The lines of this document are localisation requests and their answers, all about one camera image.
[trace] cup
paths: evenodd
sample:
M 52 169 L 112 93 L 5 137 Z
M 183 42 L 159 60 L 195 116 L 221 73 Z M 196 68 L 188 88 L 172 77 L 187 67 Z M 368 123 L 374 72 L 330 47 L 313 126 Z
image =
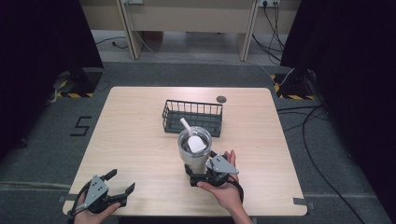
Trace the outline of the cup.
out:
M 183 130 L 177 139 L 178 153 L 180 158 L 187 164 L 194 174 L 204 174 L 206 171 L 206 161 L 210 156 L 210 148 L 212 148 L 212 136 L 210 133 L 201 127 L 191 126 L 192 135 L 199 136 L 206 148 L 199 153 L 192 153 L 189 149 L 188 140 L 190 138 L 187 129 Z

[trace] wire basket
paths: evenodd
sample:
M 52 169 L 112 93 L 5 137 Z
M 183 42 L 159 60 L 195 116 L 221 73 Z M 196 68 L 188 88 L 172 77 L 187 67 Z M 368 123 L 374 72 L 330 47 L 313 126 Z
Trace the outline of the wire basket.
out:
M 220 137 L 222 105 L 166 100 L 163 108 L 163 128 L 166 133 L 181 133 L 184 130 L 180 119 L 190 126 L 205 128 L 212 137 Z

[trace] electrical outlet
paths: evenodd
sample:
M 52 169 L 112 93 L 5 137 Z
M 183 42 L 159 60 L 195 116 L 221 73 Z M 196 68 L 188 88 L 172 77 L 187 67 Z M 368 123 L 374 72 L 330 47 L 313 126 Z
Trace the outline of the electrical outlet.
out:
M 267 7 L 275 7 L 274 3 L 280 5 L 280 0 L 260 0 L 260 7 L 263 7 L 264 1 L 267 1 Z

